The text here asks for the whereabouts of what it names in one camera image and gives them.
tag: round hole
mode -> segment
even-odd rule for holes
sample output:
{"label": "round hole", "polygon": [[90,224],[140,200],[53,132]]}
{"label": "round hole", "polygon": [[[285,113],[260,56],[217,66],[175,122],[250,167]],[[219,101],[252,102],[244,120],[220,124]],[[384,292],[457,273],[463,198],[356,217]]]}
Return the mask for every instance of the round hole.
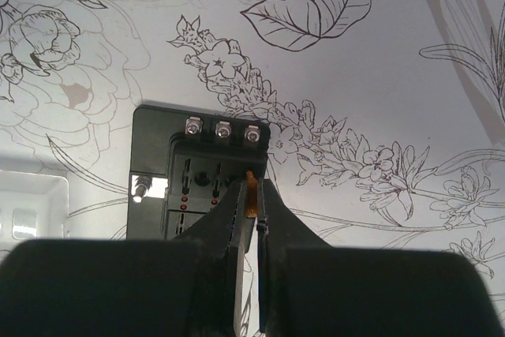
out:
{"label": "round hole", "polygon": [[197,175],[195,175],[195,183],[200,187],[205,187],[211,182],[211,179],[208,177],[208,174],[205,171],[201,171]]}
{"label": "round hole", "polygon": [[238,176],[237,176],[237,175],[231,175],[231,176],[229,176],[229,177],[228,177],[228,179],[227,179],[227,180],[225,180],[224,185],[225,185],[226,187],[230,187],[230,185],[231,185],[233,182],[235,182],[237,179],[238,179]]}

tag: white plastic container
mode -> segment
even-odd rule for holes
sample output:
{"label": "white plastic container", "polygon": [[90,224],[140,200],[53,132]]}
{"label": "white plastic container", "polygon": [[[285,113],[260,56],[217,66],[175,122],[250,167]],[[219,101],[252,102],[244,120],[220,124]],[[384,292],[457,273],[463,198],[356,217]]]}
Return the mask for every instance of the white plastic container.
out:
{"label": "white plastic container", "polygon": [[64,238],[68,214],[66,178],[0,171],[0,260],[22,241]]}

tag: negative terminal bolt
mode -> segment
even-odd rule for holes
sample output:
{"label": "negative terminal bolt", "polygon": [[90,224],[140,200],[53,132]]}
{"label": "negative terminal bolt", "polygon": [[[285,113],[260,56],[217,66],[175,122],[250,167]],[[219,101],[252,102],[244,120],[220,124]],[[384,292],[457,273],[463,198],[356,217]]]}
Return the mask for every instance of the negative terminal bolt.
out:
{"label": "negative terminal bolt", "polygon": [[228,138],[231,136],[231,126],[229,122],[218,122],[215,126],[215,134],[219,138]]}
{"label": "negative terminal bolt", "polygon": [[202,130],[202,121],[200,118],[190,117],[186,120],[186,134],[198,134]]}
{"label": "negative terminal bolt", "polygon": [[133,202],[139,204],[145,198],[148,190],[152,186],[152,178],[140,176],[135,182],[135,191],[133,193]]}
{"label": "negative terminal bolt", "polygon": [[250,125],[245,130],[245,138],[249,142],[258,142],[260,140],[260,128],[255,125]]}

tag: peony drawing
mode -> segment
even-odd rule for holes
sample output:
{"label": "peony drawing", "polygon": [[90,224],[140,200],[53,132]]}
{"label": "peony drawing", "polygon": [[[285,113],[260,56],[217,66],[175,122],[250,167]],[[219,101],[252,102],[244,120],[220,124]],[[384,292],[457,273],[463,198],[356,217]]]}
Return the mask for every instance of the peony drawing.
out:
{"label": "peony drawing", "polygon": [[0,15],[0,126],[46,166],[51,137],[90,167],[141,100],[133,23],[107,0],[0,0]]}

